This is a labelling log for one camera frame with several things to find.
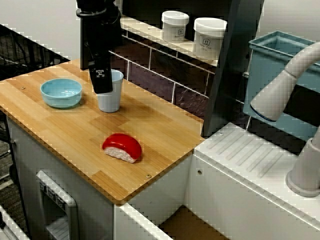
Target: white wall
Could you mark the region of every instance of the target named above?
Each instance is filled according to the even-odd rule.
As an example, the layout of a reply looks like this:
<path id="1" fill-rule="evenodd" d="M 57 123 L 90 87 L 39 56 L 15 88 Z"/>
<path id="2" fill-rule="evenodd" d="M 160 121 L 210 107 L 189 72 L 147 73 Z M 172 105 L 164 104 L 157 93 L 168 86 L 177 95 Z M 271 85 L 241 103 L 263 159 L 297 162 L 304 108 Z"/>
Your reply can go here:
<path id="1" fill-rule="evenodd" d="M 256 36 L 279 30 L 319 42 L 319 24 L 319 0 L 264 0 Z"/>
<path id="2" fill-rule="evenodd" d="M 1 0 L 0 24 L 68 59 L 80 57 L 76 0 Z"/>
<path id="3" fill-rule="evenodd" d="M 319 6 L 319 0 L 265 0 L 257 36 L 279 30 L 320 41 Z M 80 57 L 76 9 L 76 0 L 1 0 L 0 24 L 72 60 Z"/>

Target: jar lid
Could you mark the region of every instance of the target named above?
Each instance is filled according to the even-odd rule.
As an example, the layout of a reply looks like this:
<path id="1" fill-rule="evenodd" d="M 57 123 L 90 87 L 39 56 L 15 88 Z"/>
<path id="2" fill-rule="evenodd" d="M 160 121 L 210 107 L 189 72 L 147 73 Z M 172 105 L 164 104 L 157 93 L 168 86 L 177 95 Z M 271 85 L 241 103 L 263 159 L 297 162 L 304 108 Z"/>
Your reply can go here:
<path id="1" fill-rule="evenodd" d="M 172 25 L 187 25 L 189 16 L 179 11 L 165 11 L 162 13 L 162 22 Z"/>
<path id="2" fill-rule="evenodd" d="M 223 38 L 227 21 L 213 17 L 199 17 L 194 21 L 193 29 L 204 35 Z"/>

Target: wire rack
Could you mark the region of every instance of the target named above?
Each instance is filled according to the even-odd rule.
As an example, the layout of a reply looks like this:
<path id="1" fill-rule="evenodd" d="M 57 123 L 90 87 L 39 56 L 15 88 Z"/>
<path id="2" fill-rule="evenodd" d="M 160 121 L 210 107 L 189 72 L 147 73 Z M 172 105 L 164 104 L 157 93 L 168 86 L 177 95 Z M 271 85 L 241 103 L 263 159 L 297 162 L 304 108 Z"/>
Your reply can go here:
<path id="1" fill-rule="evenodd" d="M 69 61 L 0 25 L 0 81 Z"/>

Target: dark tile wall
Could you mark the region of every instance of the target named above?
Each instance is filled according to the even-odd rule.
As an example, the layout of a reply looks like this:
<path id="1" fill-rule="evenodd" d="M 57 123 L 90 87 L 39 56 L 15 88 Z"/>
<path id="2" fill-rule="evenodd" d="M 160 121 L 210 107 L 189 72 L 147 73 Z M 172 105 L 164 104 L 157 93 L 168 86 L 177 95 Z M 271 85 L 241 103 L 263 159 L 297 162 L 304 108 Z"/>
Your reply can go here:
<path id="1" fill-rule="evenodd" d="M 125 79 L 204 118 L 216 67 L 132 32 L 112 50 L 111 67 Z"/>
<path id="2" fill-rule="evenodd" d="M 111 66 L 125 79 L 204 119 L 216 67 L 132 32 L 124 32 L 123 45 L 112 52 Z M 243 112 L 247 83 L 243 77 L 231 122 L 298 155 L 305 141 Z"/>

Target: blue plastic bin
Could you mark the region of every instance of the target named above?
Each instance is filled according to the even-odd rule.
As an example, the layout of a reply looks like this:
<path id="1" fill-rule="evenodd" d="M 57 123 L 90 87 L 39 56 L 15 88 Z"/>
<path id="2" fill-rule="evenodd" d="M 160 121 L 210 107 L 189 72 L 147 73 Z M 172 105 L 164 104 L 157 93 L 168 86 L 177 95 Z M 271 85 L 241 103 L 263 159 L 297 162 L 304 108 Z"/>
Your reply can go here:
<path id="1" fill-rule="evenodd" d="M 244 113 L 305 141 L 314 136 L 318 126 L 285 113 L 276 122 L 270 122 L 258 116 L 251 109 L 250 102 L 285 68 L 294 55 L 312 44 L 313 41 L 281 31 L 249 41 L 253 52 L 243 108 Z M 309 67 L 297 84 L 320 93 L 320 62 Z"/>

